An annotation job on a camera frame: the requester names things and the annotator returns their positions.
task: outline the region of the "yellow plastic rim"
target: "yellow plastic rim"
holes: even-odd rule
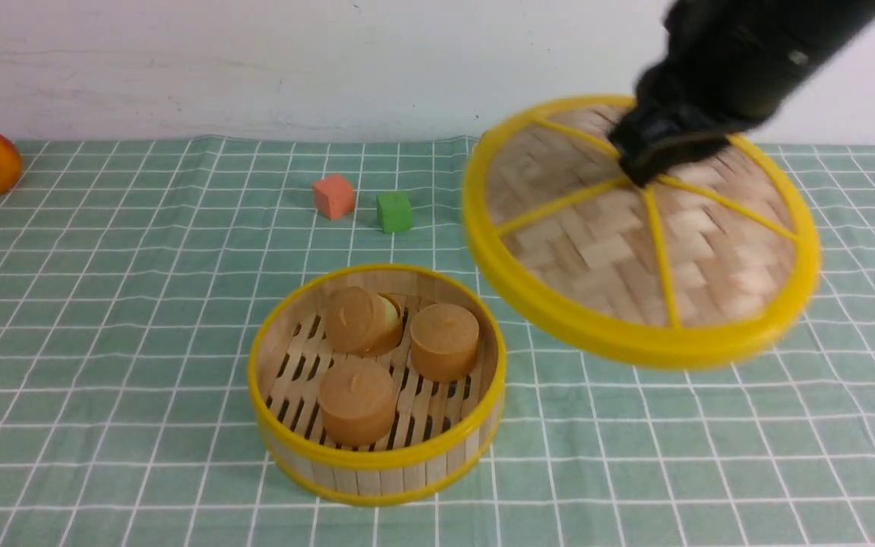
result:
[[[553,114],[597,105],[631,108],[634,100],[628,96],[562,98],[521,112],[482,135],[479,144],[475,146],[471,162],[466,167],[462,213],[466,238],[477,267],[501,298],[528,322],[557,340],[597,356],[643,367],[680,371],[722,366],[762,353],[791,328],[804,311],[813,292],[816,291],[820,275],[820,243],[809,209],[791,180],[760,149],[742,136],[732,136],[729,140],[771,179],[773,186],[787,205],[788,215],[794,228],[794,232],[784,235],[788,236],[795,245],[795,264],[781,293],[757,318],[719,327],[696,329],[678,328],[676,323],[669,327],[649,327],[610,318],[563,297],[537,280],[522,267],[522,264],[501,242],[501,232],[514,227],[496,227],[491,221],[485,200],[486,175],[501,146],[517,132],[529,125],[537,124],[561,131],[571,138],[586,139],[615,160],[617,152],[610,144],[590,138],[576,129],[545,121]],[[610,181],[605,183],[605,186],[612,187],[623,182],[623,180]],[[681,190],[696,190],[676,179],[665,177],[663,182]],[[539,211],[523,215],[527,218],[514,222],[538,220],[559,208],[566,207],[570,202],[585,200],[602,193],[605,190],[601,188],[603,186],[604,184],[600,184],[578,191],[577,196],[559,198],[552,204],[544,205]],[[725,207],[746,214],[744,208],[725,202],[719,196],[711,194],[707,197],[714,198]],[[652,199],[651,191],[643,193],[647,209],[655,213],[656,208]],[[748,216],[753,220],[760,220],[757,215],[751,215],[750,212]],[[650,215],[652,237],[655,246],[661,251],[662,242],[661,245],[657,245],[660,239],[659,227],[659,215]],[[659,257],[659,263],[662,272],[669,270],[663,256]],[[673,302],[670,276],[661,277],[662,288],[665,290],[665,304],[670,308]]]
[[[495,375],[492,377],[488,391],[482,400],[479,401],[479,404],[475,406],[475,409],[473,409],[468,416],[465,416],[464,419],[461,419],[461,422],[456,423],[451,429],[448,429],[447,432],[441,433],[441,435],[438,435],[437,437],[428,439],[420,444],[414,444],[413,446],[402,447],[402,449],[391,451],[343,451],[331,449],[331,447],[316,444],[292,432],[288,427],[282,425],[278,419],[275,419],[275,416],[272,416],[272,412],[265,407],[263,396],[261,396],[260,389],[258,389],[256,375],[258,347],[260,347],[264,333],[268,331],[272,321],[274,321],[278,315],[282,314],[282,311],[284,311],[285,308],[288,308],[292,302],[301,297],[303,293],[317,285],[326,283],[326,281],[335,280],[337,277],[346,277],[351,276],[351,274],[364,273],[364,271],[379,270],[412,271],[414,274],[433,277],[435,280],[440,280],[442,283],[447,283],[452,287],[455,287],[461,291],[462,294],[468,295],[468,298],[471,299],[472,303],[482,311],[482,314],[484,314],[486,318],[489,318],[489,322],[491,323],[492,332],[496,339],[496,350],[498,351]],[[442,454],[446,454],[453,449],[453,447],[465,442],[468,436],[475,432],[475,430],[482,425],[484,420],[491,415],[492,410],[501,398],[504,391],[504,373],[506,373],[506,366],[504,338],[501,336],[498,323],[495,321],[494,315],[491,314],[487,305],[485,305],[479,297],[473,294],[468,287],[465,287],[462,283],[458,283],[458,281],[452,280],[451,277],[442,276],[442,274],[435,273],[435,271],[425,270],[423,267],[407,266],[407,264],[367,264],[367,266],[347,267],[346,269],[337,270],[333,273],[326,274],[326,276],[318,277],[316,280],[309,281],[309,283],[292,291],[292,294],[285,297],[285,300],[281,301],[271,314],[268,315],[265,322],[260,328],[258,328],[256,337],[254,337],[254,342],[252,343],[251,352],[249,353],[249,398],[252,401],[252,408],[254,409],[254,413],[256,413],[258,425],[271,432],[272,436],[275,437],[278,442],[282,443],[283,446],[287,447],[289,450],[294,451],[294,453],[299,454],[299,456],[306,457],[307,460],[317,461],[317,463],[342,467],[345,468],[345,470],[392,470],[393,468],[406,467],[416,463],[422,463],[422,461],[430,460],[433,457],[442,456]]]
[[[495,439],[500,424],[501,413],[499,413],[498,418],[495,420],[495,423],[488,434],[488,438],[485,439],[482,446],[479,446],[479,451],[476,451],[475,456],[469,458],[469,460],[466,461],[464,465],[457,468],[457,470],[448,473],[447,476],[440,481],[431,482],[430,485],[427,485],[424,488],[413,489],[412,491],[400,492],[400,494],[392,495],[340,494],[340,492],[323,488],[320,485],[316,485],[315,482],[307,481],[305,477],[302,477],[302,475],[296,473],[292,467],[285,464],[284,461],[275,454],[275,450],[272,450],[272,447],[268,442],[265,443],[265,447],[268,449],[268,453],[272,457],[272,460],[278,465],[279,470],[282,470],[282,472],[289,477],[289,480],[295,482],[299,488],[306,489],[306,491],[312,492],[313,495],[318,495],[319,498],[329,499],[329,501],[336,501],[338,503],[345,503],[346,505],[354,505],[357,507],[384,507],[388,505],[401,505],[410,501],[427,498],[428,496],[435,495],[438,492],[441,492],[442,489],[446,489],[449,485],[461,480],[462,477],[468,474],[468,472],[471,471],[480,460],[482,460],[482,456],[488,451],[488,447],[491,446],[492,441]]]

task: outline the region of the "green checkered tablecloth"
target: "green checkered tablecloth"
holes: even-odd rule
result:
[[[766,147],[798,181],[823,284],[777,349],[678,376],[530,327],[466,250],[472,138],[326,145],[24,142],[0,198],[0,546],[875,545],[875,147]],[[359,208],[326,221],[339,172]],[[411,232],[375,227],[406,190]],[[354,509],[289,484],[245,386],[279,299],[403,262],[486,299],[507,411],[486,458],[427,501]]]

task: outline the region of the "white wall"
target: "white wall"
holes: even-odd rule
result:
[[[629,93],[660,56],[667,4],[0,0],[0,129],[49,139],[480,134],[537,101]],[[875,143],[875,24],[753,138]]]

